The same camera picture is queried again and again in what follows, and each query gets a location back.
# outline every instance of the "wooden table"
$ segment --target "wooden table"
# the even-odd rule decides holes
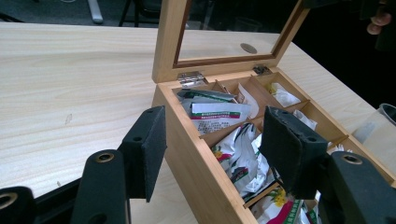
[[[0,22],[0,189],[35,197],[81,177],[150,108],[157,29]],[[352,132],[375,109],[291,44],[279,66]],[[196,223],[166,161],[134,223]]]

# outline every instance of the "wooden box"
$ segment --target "wooden box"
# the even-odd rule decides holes
[[[210,149],[234,127],[200,135],[176,97],[176,93],[183,87],[221,90],[225,86],[229,92],[236,93],[236,86],[240,83],[260,105],[259,115],[251,120],[257,124],[263,120],[266,105],[277,106],[289,112],[299,109],[318,123],[317,133],[334,145],[342,144],[344,148],[369,158],[386,180],[393,184],[394,175],[378,165],[376,158],[370,156],[364,146],[276,67],[309,11],[304,8],[301,0],[292,8],[280,34],[188,30],[186,21],[190,7],[190,0],[163,0],[152,74],[157,83],[152,105],[166,107],[168,149],[165,158],[200,223],[257,221]],[[249,43],[245,46],[254,46],[254,49],[247,49],[250,53],[233,49],[233,44],[244,39],[242,36],[245,35],[250,36]],[[194,43],[213,50],[201,52],[200,46],[195,48]],[[185,52],[184,45],[188,46],[187,49],[196,50]],[[229,47],[226,50],[218,49],[219,45]],[[222,55],[207,54],[213,52]],[[188,86],[189,84],[183,83],[187,79],[192,79],[193,84],[205,85]],[[280,83],[301,102],[282,107],[269,93],[268,85],[273,82]]]

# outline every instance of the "white packet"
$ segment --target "white packet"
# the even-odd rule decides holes
[[[192,104],[191,120],[200,134],[213,133],[245,121],[250,108],[233,103]]]
[[[295,105],[301,102],[297,97],[286,91],[282,85],[276,82],[271,84],[270,92],[283,107]]]
[[[265,180],[267,179],[267,174],[269,171],[269,164],[267,159],[260,153],[259,147],[262,144],[262,135],[257,136],[251,145],[253,146],[254,153],[256,155],[256,160],[258,163],[258,169],[256,176],[248,183],[240,192],[242,198],[247,197],[250,194],[257,193],[263,188]]]
[[[238,192],[241,192],[257,176],[258,163],[254,148],[251,145],[255,133],[256,127],[254,124],[247,123],[235,140],[235,150],[239,151],[240,156],[232,163],[231,181]]]
[[[293,111],[293,115],[294,117],[296,117],[297,119],[299,119],[300,121],[302,121],[304,124],[306,124],[306,126],[308,126],[310,129],[315,130],[317,128],[317,122],[309,119],[303,112],[301,112],[300,110],[294,110]]]
[[[233,130],[230,134],[228,134],[225,138],[219,141],[215,146],[212,147],[212,152],[215,155],[216,159],[218,159],[221,167],[227,173],[228,177],[231,177],[231,163],[230,161],[236,161],[238,156],[234,155],[235,153],[235,139],[236,136],[241,131],[241,126]]]
[[[244,105],[251,105],[250,108],[250,113],[248,117],[250,119],[256,118],[257,114],[259,114],[259,105],[257,104],[256,99],[250,93],[248,93],[247,90],[241,85],[241,83],[238,84],[238,96],[236,97],[236,101],[239,104],[244,104]]]

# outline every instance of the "metal hinge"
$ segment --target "metal hinge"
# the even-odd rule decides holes
[[[253,71],[257,74],[257,76],[272,74],[271,70],[267,66],[262,64],[254,66]]]
[[[207,84],[205,77],[200,72],[180,73],[177,76],[177,80],[185,89]]]

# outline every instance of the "screw hole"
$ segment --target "screw hole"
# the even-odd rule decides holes
[[[13,204],[18,198],[18,194],[14,192],[6,192],[0,195],[0,209],[7,208]]]
[[[344,155],[344,156],[343,156],[343,159],[344,159],[344,161],[349,162],[349,163],[351,163],[351,164],[360,165],[360,164],[363,163],[363,161],[362,161],[361,159],[356,158],[356,157],[351,156],[351,155]]]
[[[89,224],[103,224],[106,223],[107,221],[107,216],[103,213],[95,215],[90,218],[90,221],[88,222]]]
[[[98,155],[96,157],[96,161],[97,162],[107,162],[107,161],[113,160],[113,158],[114,158],[114,154],[105,152],[105,153]]]

